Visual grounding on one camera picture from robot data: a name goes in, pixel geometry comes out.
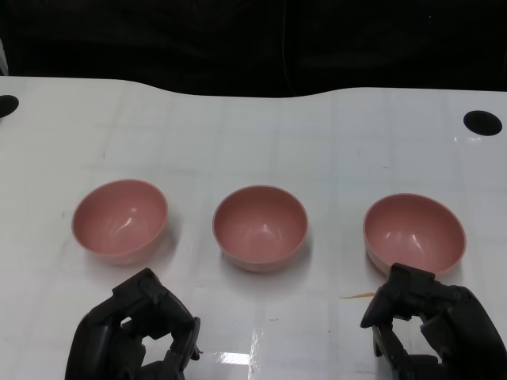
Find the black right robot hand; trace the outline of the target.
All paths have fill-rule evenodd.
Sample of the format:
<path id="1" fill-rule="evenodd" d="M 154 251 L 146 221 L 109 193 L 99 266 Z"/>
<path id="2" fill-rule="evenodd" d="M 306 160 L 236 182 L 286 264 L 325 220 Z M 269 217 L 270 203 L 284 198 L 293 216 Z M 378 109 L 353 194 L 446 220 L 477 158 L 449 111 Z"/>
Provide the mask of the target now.
<path id="1" fill-rule="evenodd" d="M 393 320 L 419 317 L 421 333 L 436 352 L 411 355 Z M 481 302 L 466 287 L 445 285 L 431 272 L 393 264 L 360 323 L 372 329 L 374 353 L 395 379 L 504 379 L 506 348 Z"/>

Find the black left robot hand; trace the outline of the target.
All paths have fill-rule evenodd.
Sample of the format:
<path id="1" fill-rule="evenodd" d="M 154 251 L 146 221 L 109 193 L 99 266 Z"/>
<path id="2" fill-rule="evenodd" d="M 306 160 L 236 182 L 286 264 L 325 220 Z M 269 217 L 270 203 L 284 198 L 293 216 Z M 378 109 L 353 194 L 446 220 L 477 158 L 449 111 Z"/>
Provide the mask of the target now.
<path id="1" fill-rule="evenodd" d="M 200 319 L 145 268 L 80 321 L 67 361 L 67 379 L 183 379 L 198 360 Z M 143 339 L 173 339 L 163 359 L 144 363 Z"/>

